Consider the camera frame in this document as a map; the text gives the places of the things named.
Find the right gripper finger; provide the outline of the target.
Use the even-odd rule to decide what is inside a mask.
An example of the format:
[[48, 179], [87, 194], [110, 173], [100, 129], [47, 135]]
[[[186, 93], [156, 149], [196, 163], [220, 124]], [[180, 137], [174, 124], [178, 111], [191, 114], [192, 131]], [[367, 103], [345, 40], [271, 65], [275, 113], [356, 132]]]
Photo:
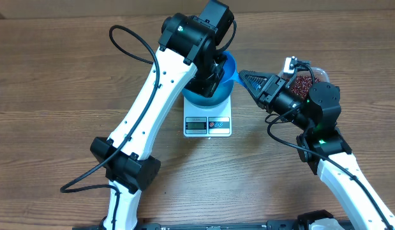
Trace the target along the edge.
[[266, 83], [272, 76], [274, 76], [273, 73], [255, 72], [251, 70], [241, 70], [239, 72], [239, 77], [245, 84]]
[[243, 82], [255, 102], [258, 102], [264, 88], [264, 78], [245, 78]]

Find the blue plastic measuring scoop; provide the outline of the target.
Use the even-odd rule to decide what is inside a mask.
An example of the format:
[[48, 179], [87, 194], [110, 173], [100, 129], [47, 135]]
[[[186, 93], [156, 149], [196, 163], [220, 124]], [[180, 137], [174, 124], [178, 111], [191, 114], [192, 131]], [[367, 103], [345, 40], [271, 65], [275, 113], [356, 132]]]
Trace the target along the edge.
[[246, 84], [242, 81], [237, 71], [237, 63], [231, 52], [225, 51], [223, 53], [226, 55], [227, 60], [223, 65], [224, 75], [220, 80], [221, 84], [225, 84], [228, 82], [236, 82], [240, 84], [242, 87], [247, 88]]

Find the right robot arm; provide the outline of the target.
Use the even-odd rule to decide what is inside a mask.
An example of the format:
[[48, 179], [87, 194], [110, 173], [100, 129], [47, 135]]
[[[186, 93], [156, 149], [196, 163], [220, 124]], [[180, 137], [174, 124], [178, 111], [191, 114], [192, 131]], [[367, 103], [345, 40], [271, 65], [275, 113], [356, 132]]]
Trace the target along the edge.
[[302, 130], [295, 143], [270, 136], [298, 151], [300, 159], [334, 194], [354, 229], [395, 229], [395, 216], [363, 175], [337, 127], [341, 114], [339, 87], [311, 76], [303, 82], [306, 95], [301, 98], [292, 90], [299, 80], [296, 76], [286, 79], [242, 70], [239, 78], [261, 109], [276, 113], [268, 123], [268, 133], [280, 121]]

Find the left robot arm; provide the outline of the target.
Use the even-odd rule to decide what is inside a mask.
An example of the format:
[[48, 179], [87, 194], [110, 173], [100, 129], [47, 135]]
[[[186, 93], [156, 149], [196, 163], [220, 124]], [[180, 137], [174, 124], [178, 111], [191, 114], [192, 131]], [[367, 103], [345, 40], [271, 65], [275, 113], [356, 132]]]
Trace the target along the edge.
[[152, 68], [131, 109], [91, 153], [106, 170], [110, 203], [101, 229], [134, 229], [141, 193], [160, 169], [151, 156], [158, 130], [179, 95], [184, 96], [184, 134], [231, 134], [230, 95], [236, 64], [221, 41], [237, 27], [230, 8], [209, 1], [198, 16], [182, 13], [161, 28]]

